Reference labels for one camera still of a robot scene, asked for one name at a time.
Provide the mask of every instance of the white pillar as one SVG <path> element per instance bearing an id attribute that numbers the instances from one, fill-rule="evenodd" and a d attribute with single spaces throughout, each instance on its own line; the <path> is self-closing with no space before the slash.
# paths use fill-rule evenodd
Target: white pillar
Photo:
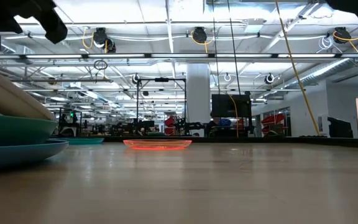
<path id="1" fill-rule="evenodd" d="M 210 107 L 211 94 L 209 92 L 208 64 L 187 65 L 187 118 L 190 122 L 208 123 L 211 121 Z M 194 130 L 204 136 L 204 130 Z"/>

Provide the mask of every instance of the orange cable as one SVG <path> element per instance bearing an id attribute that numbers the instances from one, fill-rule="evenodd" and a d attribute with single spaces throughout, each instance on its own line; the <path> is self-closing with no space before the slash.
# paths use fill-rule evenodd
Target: orange cable
<path id="1" fill-rule="evenodd" d="M 235 109 L 235 111 L 236 111 L 236 119 L 237 119 L 237 127 L 236 127 L 236 129 L 237 129 L 237 138 L 239 138 L 239 120 L 238 120 L 238 114 L 237 114 L 237 106 L 236 106 L 236 102 L 234 101 L 234 99 L 233 99 L 233 97 L 231 96 L 231 95 L 229 95 L 230 96 L 230 99 L 233 101 L 233 103 L 234 103 L 234 109 Z"/>

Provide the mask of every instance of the monitor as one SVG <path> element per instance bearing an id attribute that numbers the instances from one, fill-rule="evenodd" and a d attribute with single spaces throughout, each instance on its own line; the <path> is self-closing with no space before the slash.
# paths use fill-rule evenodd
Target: monitor
<path id="1" fill-rule="evenodd" d="M 212 112 L 214 118 L 248 118 L 251 113 L 251 98 L 249 95 L 212 94 Z"/>

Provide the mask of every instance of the ceiling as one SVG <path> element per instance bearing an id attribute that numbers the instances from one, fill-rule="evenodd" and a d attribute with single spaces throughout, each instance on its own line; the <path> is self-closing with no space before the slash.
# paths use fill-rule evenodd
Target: ceiling
<path id="1" fill-rule="evenodd" d="M 208 53 L 233 54 L 234 49 L 237 54 L 285 54 L 288 52 L 284 39 L 275 39 L 275 36 L 282 29 L 277 10 L 272 1 L 258 0 L 252 4 L 249 2 L 247 4 L 237 4 L 239 1 L 233 1 L 230 13 L 227 9 L 227 4 L 216 3 L 216 10 L 213 11 L 211 5 L 204 4 L 202 0 L 77 0 L 75 4 L 71 0 L 55 0 L 55 2 L 58 5 L 56 12 L 68 27 L 66 40 L 53 45 L 45 39 L 45 32 L 35 19 L 16 17 L 24 33 L 13 34 L 6 32 L 1 34 L 3 46 L 7 47 L 7 49 L 13 49 L 15 54 L 102 54 L 104 53 L 103 49 L 97 48 L 95 45 L 88 47 L 92 43 L 91 36 L 95 28 L 105 27 L 107 35 L 112 38 L 117 47 L 117 54 L 205 54 L 206 51 Z M 280 3 L 280 12 L 293 53 L 326 54 L 351 49 L 350 43 L 330 44 L 329 40 L 324 42 L 328 47 L 322 46 L 321 42 L 324 36 L 331 35 L 335 27 L 346 27 L 352 38 L 358 37 L 358 18 L 354 14 L 335 11 L 326 4 L 306 4 L 306 1 L 302 0 L 280 2 L 282 2 Z M 298 14 L 305 7 L 310 7 L 309 11 L 303 14 L 303 19 L 298 20 Z M 211 41 L 207 48 L 204 45 L 195 44 L 191 39 L 191 31 L 195 27 L 204 27 Z M 212 41 L 214 33 L 216 34 L 216 41 Z M 353 41 L 353 44 L 357 46 L 358 40 Z M 187 64 L 191 63 L 186 60 L 152 61 L 146 59 L 131 59 L 130 63 L 126 59 L 107 61 L 108 68 L 98 73 L 99 82 L 81 82 L 81 85 L 77 82 L 76 84 L 80 88 L 84 88 L 85 91 L 87 88 L 131 89 L 135 88 L 131 80 L 136 73 L 141 78 L 171 78 L 174 74 L 176 78 L 186 78 Z M 5 75 L 15 80 L 24 78 L 26 75 L 26 79 L 33 80 L 52 77 L 66 80 L 89 80 L 95 79 L 97 73 L 95 69 L 89 72 L 93 66 L 84 66 L 78 60 L 72 60 L 69 63 L 71 66 L 64 67 L 58 67 L 54 65 L 54 61 L 48 62 L 48 60 L 33 60 L 33 62 L 50 63 L 47 67 L 36 65 L 36 63 L 32 65 L 18 63 L 18 65 L 11 66 L 16 62 L 15 60 L 0 60 L 0 69 L 5 71 Z M 294 76 L 289 60 L 238 62 L 237 70 L 233 61 L 218 61 L 219 71 L 217 71 L 216 62 L 205 61 L 204 63 L 208 63 L 211 70 L 211 86 L 213 85 L 213 80 L 217 80 L 217 75 L 219 74 L 221 87 L 235 88 L 237 82 L 234 82 L 234 80 L 236 80 L 238 71 L 241 71 L 239 83 L 243 89 L 260 88 L 264 85 L 264 77 L 269 73 L 276 77 L 286 77 L 281 80 L 276 79 L 276 82 L 280 83 Z M 302 72 L 317 64 L 318 62 L 314 60 L 306 60 L 298 62 L 296 67 Z M 226 75 L 229 75 L 229 81 L 225 81 Z M 110 82 L 101 82 L 100 78 L 102 77 L 106 77 Z M 55 85 L 45 82 L 25 82 L 20 84 L 25 89 L 56 89 L 70 86 L 70 82 L 58 82 Z M 147 86 L 149 88 L 177 88 L 177 91 L 170 93 L 150 93 L 149 98 L 172 99 L 184 97 L 183 91 L 173 82 L 164 83 L 163 85 L 150 82 Z M 129 94 L 118 91 L 96 93 L 98 96 L 108 100 L 109 103 L 135 103 L 131 99 L 134 92 Z M 66 103 L 69 100 L 75 103 L 102 103 L 99 99 L 93 101 L 88 96 L 78 97 L 75 92 L 58 92 L 58 94 L 37 92 L 37 94 L 33 96 L 49 104 Z M 72 97 L 72 99 L 56 101 L 51 100 L 51 96 Z M 130 105 L 127 105 L 127 107 L 121 106 L 122 114 L 129 113 L 125 108 L 130 107 Z M 153 108 L 147 108 L 147 111 L 152 110 L 157 114 L 164 112 L 164 110 L 158 111 L 156 108 L 158 108 L 158 105 Z M 119 111 L 117 108 L 110 106 L 106 108 L 97 106 L 97 109 Z M 182 107 L 175 106 L 175 109 L 180 112 Z"/>

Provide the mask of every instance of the orange plate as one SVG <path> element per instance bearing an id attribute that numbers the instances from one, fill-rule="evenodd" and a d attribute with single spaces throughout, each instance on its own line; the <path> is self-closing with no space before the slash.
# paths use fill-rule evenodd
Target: orange plate
<path id="1" fill-rule="evenodd" d="M 136 139 L 124 140 L 128 147 L 138 150 L 180 150 L 191 144 L 191 140 Z"/>

